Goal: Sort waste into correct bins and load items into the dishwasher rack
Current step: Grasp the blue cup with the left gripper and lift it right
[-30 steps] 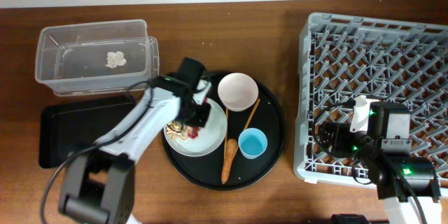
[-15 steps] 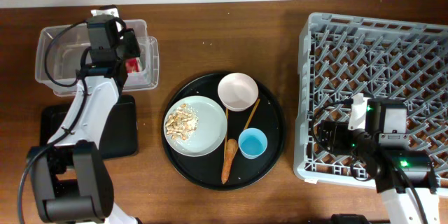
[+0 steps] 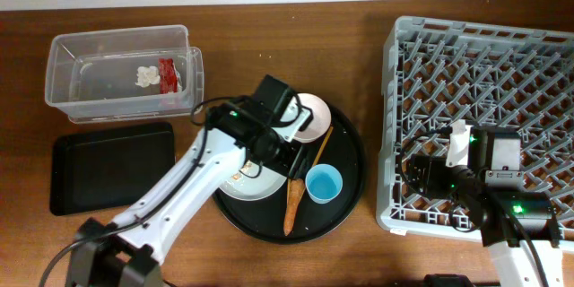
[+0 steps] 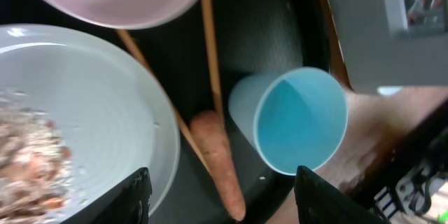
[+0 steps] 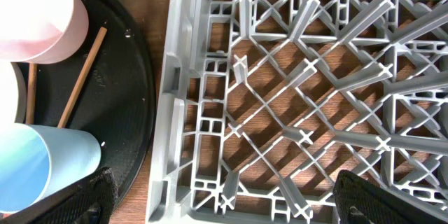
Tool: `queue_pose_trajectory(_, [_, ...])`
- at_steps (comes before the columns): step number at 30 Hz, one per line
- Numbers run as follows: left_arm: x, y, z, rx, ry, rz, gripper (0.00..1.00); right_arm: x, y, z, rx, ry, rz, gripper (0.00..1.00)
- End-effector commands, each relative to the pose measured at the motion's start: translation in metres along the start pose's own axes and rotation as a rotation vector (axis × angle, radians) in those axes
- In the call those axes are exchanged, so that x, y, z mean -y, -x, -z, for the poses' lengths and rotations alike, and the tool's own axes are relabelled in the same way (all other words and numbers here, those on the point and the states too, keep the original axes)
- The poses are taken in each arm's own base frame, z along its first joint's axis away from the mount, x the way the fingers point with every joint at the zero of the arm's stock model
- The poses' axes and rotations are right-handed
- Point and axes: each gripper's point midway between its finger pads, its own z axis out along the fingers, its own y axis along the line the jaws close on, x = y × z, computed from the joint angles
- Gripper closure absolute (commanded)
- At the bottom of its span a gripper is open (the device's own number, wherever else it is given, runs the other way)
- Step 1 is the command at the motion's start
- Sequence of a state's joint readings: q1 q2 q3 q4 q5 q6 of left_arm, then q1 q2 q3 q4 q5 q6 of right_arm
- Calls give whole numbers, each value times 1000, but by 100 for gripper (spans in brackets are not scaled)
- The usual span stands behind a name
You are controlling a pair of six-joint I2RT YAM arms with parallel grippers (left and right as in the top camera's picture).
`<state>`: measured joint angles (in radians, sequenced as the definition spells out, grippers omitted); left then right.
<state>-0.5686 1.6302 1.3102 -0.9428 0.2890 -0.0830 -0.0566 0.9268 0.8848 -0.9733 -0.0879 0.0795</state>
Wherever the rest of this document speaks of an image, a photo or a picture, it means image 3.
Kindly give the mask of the orange carrot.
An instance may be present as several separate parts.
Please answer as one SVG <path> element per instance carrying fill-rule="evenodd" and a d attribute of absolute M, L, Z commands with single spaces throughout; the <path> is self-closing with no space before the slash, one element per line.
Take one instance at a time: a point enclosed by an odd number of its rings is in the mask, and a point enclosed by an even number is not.
<path fill-rule="evenodd" d="M 301 178 L 291 180 L 291 195 L 283 220 L 283 234 L 288 236 L 293 228 L 300 200 L 306 190 L 304 180 Z"/>

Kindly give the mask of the blue cup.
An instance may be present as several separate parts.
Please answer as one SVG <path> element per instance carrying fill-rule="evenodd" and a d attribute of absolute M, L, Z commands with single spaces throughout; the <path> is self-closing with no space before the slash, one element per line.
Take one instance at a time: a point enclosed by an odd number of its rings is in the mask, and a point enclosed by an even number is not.
<path fill-rule="evenodd" d="M 313 166 L 305 177 L 310 199 L 317 204 L 327 204 L 339 196 L 343 178 L 337 168 L 329 164 Z"/>

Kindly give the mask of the grey plate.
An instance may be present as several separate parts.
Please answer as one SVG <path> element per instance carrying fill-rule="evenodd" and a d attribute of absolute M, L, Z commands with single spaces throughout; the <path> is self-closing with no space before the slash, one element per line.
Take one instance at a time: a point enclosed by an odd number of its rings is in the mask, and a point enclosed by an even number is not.
<path fill-rule="evenodd" d="M 240 201 L 256 201 L 269 197 L 283 186 L 286 177 L 268 168 L 259 169 L 256 178 L 238 181 L 227 179 L 220 190 L 227 196 Z"/>

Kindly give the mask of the red snack wrapper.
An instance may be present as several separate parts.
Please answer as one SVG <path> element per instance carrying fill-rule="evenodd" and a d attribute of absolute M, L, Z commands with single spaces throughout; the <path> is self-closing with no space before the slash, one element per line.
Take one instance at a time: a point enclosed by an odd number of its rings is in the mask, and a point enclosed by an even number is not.
<path fill-rule="evenodd" d="M 182 92 L 180 74 L 172 58 L 159 59 L 159 76 L 161 94 Z"/>

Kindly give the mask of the white tissue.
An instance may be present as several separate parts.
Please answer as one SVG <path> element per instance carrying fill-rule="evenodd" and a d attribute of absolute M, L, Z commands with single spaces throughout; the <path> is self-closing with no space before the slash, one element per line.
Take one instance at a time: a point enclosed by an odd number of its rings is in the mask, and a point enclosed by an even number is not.
<path fill-rule="evenodd" d="M 150 85 L 157 85 L 160 83 L 161 77 L 159 69 L 156 66 L 139 66 L 136 71 L 137 81 L 136 86 L 146 88 Z"/>

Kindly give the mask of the food scraps pile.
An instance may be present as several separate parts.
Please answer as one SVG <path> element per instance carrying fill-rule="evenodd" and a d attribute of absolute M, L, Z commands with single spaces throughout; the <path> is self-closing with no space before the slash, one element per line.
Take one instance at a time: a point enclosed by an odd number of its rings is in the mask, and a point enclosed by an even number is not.
<path fill-rule="evenodd" d="M 247 161 L 244 166 L 234 175 L 231 176 L 232 180 L 238 181 L 243 178 L 256 178 L 258 176 L 260 167 L 252 161 Z"/>

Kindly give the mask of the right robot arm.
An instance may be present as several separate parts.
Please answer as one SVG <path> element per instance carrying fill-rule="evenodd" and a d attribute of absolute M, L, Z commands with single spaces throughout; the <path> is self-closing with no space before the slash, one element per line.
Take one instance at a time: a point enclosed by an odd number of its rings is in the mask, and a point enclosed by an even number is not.
<path fill-rule="evenodd" d="M 444 158 L 414 156 L 398 168 L 405 184 L 425 197 L 448 199 L 467 210 L 488 249 L 502 286 L 563 286 L 560 233 L 547 196 L 493 187 L 486 169 L 449 167 Z"/>

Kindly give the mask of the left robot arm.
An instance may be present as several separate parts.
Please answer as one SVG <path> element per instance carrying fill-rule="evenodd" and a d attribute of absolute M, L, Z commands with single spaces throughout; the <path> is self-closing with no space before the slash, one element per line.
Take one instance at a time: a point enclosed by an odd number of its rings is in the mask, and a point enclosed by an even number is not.
<path fill-rule="evenodd" d="M 251 161 L 287 175 L 297 160 L 294 137 L 313 118 L 286 104 L 247 97 L 208 109 L 184 156 L 108 225 L 86 221 L 68 247 L 68 286 L 163 286 L 161 265 L 179 233 L 211 195 Z"/>

